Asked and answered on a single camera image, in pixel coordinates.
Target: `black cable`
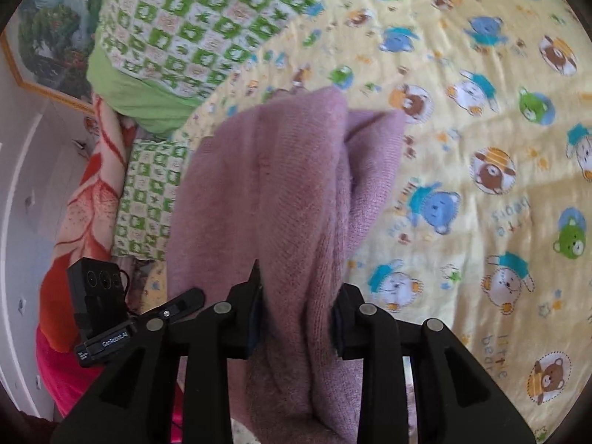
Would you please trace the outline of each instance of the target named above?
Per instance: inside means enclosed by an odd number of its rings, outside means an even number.
[[[125,275],[125,278],[127,278],[127,285],[125,286],[125,290],[123,292],[123,298],[125,299],[127,297],[127,291],[130,290],[131,279],[130,275],[125,270],[119,269],[119,271]]]
[[[127,309],[127,313],[131,314],[134,317],[140,317],[140,314],[134,312],[133,310],[130,310],[130,308],[127,307],[127,292],[128,290],[130,290],[131,287],[130,275],[123,269],[119,269],[119,271],[122,272],[125,275],[125,278],[127,279],[127,285],[125,286],[125,290],[123,291],[123,301],[125,302],[125,308]]]

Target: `cartoon bear print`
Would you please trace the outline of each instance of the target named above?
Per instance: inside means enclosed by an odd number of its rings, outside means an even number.
[[[486,194],[507,194],[516,182],[516,166],[499,148],[482,148],[472,156],[471,177]]]
[[[574,207],[566,208],[559,217],[559,237],[553,249],[567,257],[577,259],[586,247],[586,219],[582,212]]]
[[[535,291],[535,282],[529,274],[528,264],[511,252],[489,256],[487,263],[497,266],[497,269],[492,275],[483,278],[481,289],[503,315],[509,316],[514,311],[522,286],[529,292]]]
[[[461,70],[460,74],[467,80],[449,86],[446,94],[473,117],[482,115],[486,103],[492,111],[497,112],[499,108],[495,100],[496,90],[491,82],[479,73]]]
[[[440,289],[448,290],[454,287],[454,284],[460,283],[463,280],[461,271],[453,264],[448,264],[440,268],[444,282],[440,284]]]
[[[563,352],[551,352],[535,361],[526,381],[526,393],[540,406],[557,397],[571,374],[571,362]]]
[[[419,40],[419,37],[411,29],[403,26],[391,27],[384,31],[383,43],[378,48],[392,53],[413,51],[412,39]]]
[[[461,196],[456,192],[436,192],[441,186],[441,182],[436,182],[415,188],[407,201],[407,218],[413,227],[418,225],[419,217],[422,216],[437,234],[450,233],[450,224],[458,215]]]
[[[405,112],[408,124],[424,123],[434,109],[430,94],[415,85],[395,87],[388,97],[388,102],[392,107]]]
[[[245,90],[245,96],[251,96],[252,94],[254,94],[259,88],[259,82],[257,80],[251,80],[248,84],[247,84],[247,88]]]
[[[312,70],[310,69],[310,65],[306,64],[303,67],[300,67],[298,71],[292,77],[292,85],[295,87],[304,87],[306,80],[308,80],[311,76]]]
[[[403,272],[398,272],[403,261],[395,260],[386,265],[379,265],[368,285],[372,299],[379,306],[395,313],[410,305],[423,290],[423,284]]]
[[[347,90],[353,83],[353,70],[347,65],[341,65],[329,74],[329,79],[340,90]]]
[[[526,88],[520,89],[518,101],[520,113],[532,123],[543,126],[550,125],[555,120],[555,106],[549,97],[542,93],[530,93]]]
[[[567,132],[567,158],[576,156],[584,179],[592,182],[592,138],[590,131],[581,123]]]
[[[469,20],[471,30],[465,30],[477,45],[484,47],[493,47],[498,43],[508,41],[507,37],[500,35],[501,26],[504,22],[501,18],[490,16],[477,16]]]
[[[545,35],[539,44],[543,59],[549,66],[566,77],[572,76],[578,69],[574,52],[561,38],[554,40]]]
[[[433,0],[431,4],[439,10],[452,10],[462,2],[463,0]]]
[[[359,28],[372,20],[372,12],[367,8],[361,10],[352,11],[348,16],[345,24],[347,26],[353,26]]]

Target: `white wall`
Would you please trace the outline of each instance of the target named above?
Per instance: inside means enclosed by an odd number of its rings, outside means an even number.
[[[70,143],[87,136],[82,118],[17,87],[0,57],[0,379],[19,409],[46,418],[53,402],[35,360],[38,290],[84,171]]]

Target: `picture frame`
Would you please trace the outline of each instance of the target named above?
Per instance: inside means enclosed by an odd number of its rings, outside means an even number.
[[[23,0],[0,47],[20,87],[93,114],[86,74],[102,0]]]

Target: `bedspread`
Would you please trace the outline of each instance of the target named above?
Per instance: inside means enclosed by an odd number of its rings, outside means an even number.
[[[324,0],[177,131],[293,85],[407,114],[395,191],[346,281],[442,319],[544,441],[592,372],[592,44],[565,0]]]

